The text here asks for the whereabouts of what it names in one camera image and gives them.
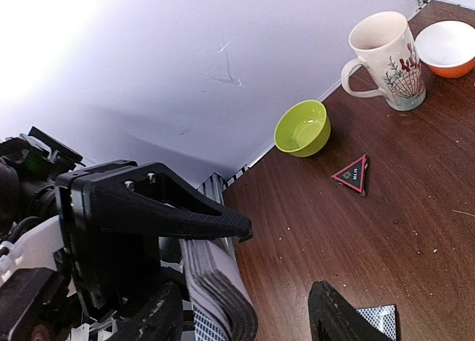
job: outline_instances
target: mug handle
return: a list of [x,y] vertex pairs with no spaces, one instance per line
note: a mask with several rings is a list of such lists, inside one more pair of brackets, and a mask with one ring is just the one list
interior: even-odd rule
[[384,98],[387,98],[386,93],[381,90],[380,88],[376,90],[371,90],[371,91],[354,91],[350,87],[350,75],[357,69],[359,66],[364,66],[364,61],[357,58],[353,59],[343,67],[343,70],[341,70],[341,85],[343,86],[343,89],[348,93],[351,94],[354,97],[360,97],[360,98],[370,98],[370,97],[376,97],[376,96],[383,96]]

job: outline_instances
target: triangular coaster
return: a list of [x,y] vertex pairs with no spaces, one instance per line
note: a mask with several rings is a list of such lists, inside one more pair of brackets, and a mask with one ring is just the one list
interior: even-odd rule
[[368,156],[364,154],[358,160],[353,161],[349,166],[334,174],[332,178],[340,184],[359,192],[361,196],[365,196],[364,178],[368,161]]

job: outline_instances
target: checkered pattern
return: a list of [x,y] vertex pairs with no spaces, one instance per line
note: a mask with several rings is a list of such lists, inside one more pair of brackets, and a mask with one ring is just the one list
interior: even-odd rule
[[387,337],[396,341],[396,306],[386,305],[377,308],[357,309],[357,311],[374,327]]
[[194,336],[196,341],[228,341],[221,329],[205,314],[193,306]]

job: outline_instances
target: red triangle border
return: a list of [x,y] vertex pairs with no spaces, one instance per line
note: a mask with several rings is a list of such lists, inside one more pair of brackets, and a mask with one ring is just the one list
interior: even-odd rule
[[[345,172],[346,170],[349,170],[352,166],[355,166],[357,163],[360,162],[360,160],[363,160],[363,164],[361,165],[361,180],[359,182],[360,189],[355,188],[353,185],[347,183],[346,181],[340,179],[338,176],[342,173]],[[359,159],[353,161],[350,165],[345,166],[342,170],[337,172],[332,176],[332,179],[337,180],[339,183],[342,183],[345,186],[348,186],[349,188],[359,192],[360,194],[364,193],[364,173],[366,172],[366,161],[367,161],[367,154],[364,154],[362,157]]]

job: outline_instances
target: mug illustration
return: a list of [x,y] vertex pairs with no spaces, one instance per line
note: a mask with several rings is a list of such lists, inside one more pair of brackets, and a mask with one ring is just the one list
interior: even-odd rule
[[384,81],[391,92],[400,97],[401,105],[416,105],[425,98],[425,85],[422,80],[422,64],[411,43],[407,44],[410,56],[399,59],[399,64],[389,56],[387,64],[391,69],[386,71]]

